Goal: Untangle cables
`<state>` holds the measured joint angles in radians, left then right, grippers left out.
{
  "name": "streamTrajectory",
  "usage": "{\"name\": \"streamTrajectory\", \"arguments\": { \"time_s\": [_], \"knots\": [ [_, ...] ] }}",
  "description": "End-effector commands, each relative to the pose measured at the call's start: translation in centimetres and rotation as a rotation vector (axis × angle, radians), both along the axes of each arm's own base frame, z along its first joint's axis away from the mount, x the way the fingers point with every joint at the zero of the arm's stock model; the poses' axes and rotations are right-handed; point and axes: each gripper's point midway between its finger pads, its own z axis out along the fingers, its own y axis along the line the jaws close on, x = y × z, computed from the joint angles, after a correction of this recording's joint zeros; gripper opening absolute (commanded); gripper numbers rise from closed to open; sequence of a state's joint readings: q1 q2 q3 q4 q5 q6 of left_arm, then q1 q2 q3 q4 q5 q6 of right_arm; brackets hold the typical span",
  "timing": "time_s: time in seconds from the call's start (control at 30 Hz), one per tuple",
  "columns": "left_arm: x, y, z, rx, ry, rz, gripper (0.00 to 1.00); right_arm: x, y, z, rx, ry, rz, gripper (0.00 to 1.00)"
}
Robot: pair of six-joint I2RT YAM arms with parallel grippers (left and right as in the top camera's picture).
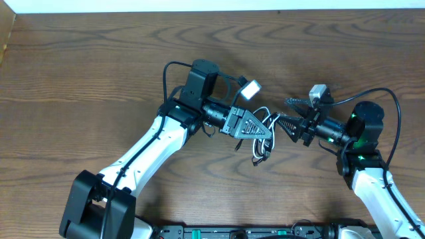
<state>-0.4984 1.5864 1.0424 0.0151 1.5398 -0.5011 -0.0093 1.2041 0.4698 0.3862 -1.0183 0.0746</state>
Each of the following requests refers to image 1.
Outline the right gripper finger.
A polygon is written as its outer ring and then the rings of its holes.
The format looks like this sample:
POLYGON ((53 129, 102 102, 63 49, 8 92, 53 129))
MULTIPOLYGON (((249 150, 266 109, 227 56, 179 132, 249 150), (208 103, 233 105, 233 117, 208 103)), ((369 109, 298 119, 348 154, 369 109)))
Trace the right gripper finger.
POLYGON ((302 132, 302 124, 304 119, 293 116, 280 116, 277 124, 287 133, 289 138, 296 143, 302 132))
POLYGON ((310 117, 312 114, 312 104, 308 99, 286 98, 285 104, 301 117, 310 117))

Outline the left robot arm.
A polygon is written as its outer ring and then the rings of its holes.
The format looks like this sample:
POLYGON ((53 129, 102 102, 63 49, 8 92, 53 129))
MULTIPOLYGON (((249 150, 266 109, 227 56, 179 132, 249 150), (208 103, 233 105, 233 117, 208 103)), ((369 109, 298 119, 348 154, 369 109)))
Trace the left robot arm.
POLYGON ((212 98, 218 65, 204 59, 188 64, 185 85, 164 95, 153 124, 116 162, 74 180, 59 227, 63 238, 152 238, 154 228, 135 215, 136 200, 162 164, 205 126, 235 139, 273 138, 252 112, 212 98))

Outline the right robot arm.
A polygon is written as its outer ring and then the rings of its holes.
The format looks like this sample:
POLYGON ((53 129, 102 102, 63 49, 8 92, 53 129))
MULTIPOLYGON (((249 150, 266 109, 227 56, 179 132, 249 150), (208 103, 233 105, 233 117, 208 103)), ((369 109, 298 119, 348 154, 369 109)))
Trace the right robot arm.
POLYGON ((384 118, 378 104, 357 103, 347 123, 329 116, 335 106, 330 96, 288 98, 286 104, 298 115, 282 116, 279 125, 294 142, 302 140, 308 146, 317 137, 338 148, 337 171, 366 206, 383 238, 424 237, 424 223, 401 195, 390 161, 377 148, 384 118))

